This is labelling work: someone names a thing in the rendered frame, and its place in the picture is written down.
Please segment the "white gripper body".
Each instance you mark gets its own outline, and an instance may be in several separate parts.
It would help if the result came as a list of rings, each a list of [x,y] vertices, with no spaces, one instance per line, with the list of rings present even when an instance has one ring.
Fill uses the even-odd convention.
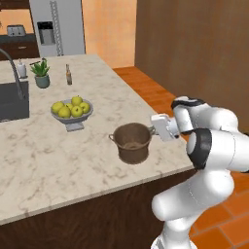
[[[156,114],[151,117],[151,124],[156,135],[163,142],[171,141],[179,137],[179,129],[174,118],[170,118],[167,114]]]

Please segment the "brown round pot basket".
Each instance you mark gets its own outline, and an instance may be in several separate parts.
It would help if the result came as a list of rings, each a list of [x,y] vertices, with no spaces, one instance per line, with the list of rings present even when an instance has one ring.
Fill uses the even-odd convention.
[[[118,147],[121,161],[128,164],[138,164],[149,156],[149,145],[152,133],[145,125],[129,123],[115,129],[109,138]]]

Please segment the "dark wood island cabinet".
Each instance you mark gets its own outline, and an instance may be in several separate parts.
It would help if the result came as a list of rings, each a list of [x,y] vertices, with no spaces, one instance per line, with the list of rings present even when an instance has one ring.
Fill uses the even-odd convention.
[[[151,201],[191,169],[0,227],[0,249],[150,249],[163,222]]]

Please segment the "grey footed fruit bowl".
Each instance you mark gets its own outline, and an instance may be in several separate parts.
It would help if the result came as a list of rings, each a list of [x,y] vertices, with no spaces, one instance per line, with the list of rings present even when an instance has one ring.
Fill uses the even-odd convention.
[[[86,100],[86,103],[89,105],[89,111],[86,114],[83,114],[81,117],[78,117],[78,118],[70,117],[66,119],[66,118],[60,118],[58,114],[54,114],[54,113],[52,113],[52,116],[56,120],[64,124],[66,126],[67,131],[76,131],[76,130],[83,129],[84,121],[86,121],[93,112],[92,103],[88,100]]]

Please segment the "brown glass bottle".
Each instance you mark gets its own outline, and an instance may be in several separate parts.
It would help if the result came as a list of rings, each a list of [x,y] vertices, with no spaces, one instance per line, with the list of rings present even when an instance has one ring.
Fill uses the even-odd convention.
[[[66,80],[68,85],[72,85],[72,76],[69,68],[69,64],[66,64]]]

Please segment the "green plant in grey pot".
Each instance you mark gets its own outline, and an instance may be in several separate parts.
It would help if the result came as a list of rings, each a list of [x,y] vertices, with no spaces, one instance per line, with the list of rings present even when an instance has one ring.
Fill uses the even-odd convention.
[[[50,86],[50,76],[48,74],[50,67],[45,58],[41,61],[30,64],[31,72],[35,75],[35,82],[38,88],[46,89]]]

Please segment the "grey fridge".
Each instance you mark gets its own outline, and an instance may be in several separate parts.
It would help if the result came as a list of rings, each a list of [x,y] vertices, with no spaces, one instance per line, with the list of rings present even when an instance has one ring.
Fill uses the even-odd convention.
[[[82,0],[29,0],[40,57],[85,54]]]

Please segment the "dark grey sink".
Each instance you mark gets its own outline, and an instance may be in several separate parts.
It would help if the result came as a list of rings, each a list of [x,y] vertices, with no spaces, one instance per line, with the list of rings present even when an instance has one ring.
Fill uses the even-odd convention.
[[[29,84],[21,82],[24,99],[18,95],[16,83],[0,84],[0,123],[29,117]]]

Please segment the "white soap dispenser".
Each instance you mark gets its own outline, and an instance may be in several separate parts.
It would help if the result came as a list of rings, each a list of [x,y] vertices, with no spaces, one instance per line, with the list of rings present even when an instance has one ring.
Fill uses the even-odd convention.
[[[21,59],[18,60],[17,70],[18,70],[19,77],[21,79],[25,79],[27,77],[26,66],[21,61]]]

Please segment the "dark grey curved tap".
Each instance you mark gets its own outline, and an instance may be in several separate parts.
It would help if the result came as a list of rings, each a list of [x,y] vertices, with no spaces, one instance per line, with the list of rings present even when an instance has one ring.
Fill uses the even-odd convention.
[[[12,58],[10,57],[10,55],[6,51],[4,51],[1,48],[0,48],[0,53],[3,54],[6,58],[8,58],[8,60],[10,61],[10,64],[11,64],[12,69],[13,69],[14,77],[15,77],[15,80],[16,80],[17,88],[18,88],[18,97],[19,97],[19,99],[20,100],[25,99],[25,94],[24,94],[24,92],[22,90],[20,80],[19,80],[19,77],[18,77],[18,72],[17,72],[16,66],[15,66]]]

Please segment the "dark wood cupboard run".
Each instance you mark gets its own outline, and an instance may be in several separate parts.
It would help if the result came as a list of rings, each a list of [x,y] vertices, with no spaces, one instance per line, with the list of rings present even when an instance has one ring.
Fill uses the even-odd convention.
[[[12,59],[39,57],[39,50],[34,34],[20,37],[0,35],[0,49],[7,52]]]

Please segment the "silver toaster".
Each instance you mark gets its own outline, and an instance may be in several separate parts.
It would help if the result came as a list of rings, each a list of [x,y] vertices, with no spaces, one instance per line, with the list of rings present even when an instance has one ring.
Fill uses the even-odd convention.
[[[23,37],[26,35],[26,31],[22,24],[14,24],[7,26],[7,34],[10,37]]]

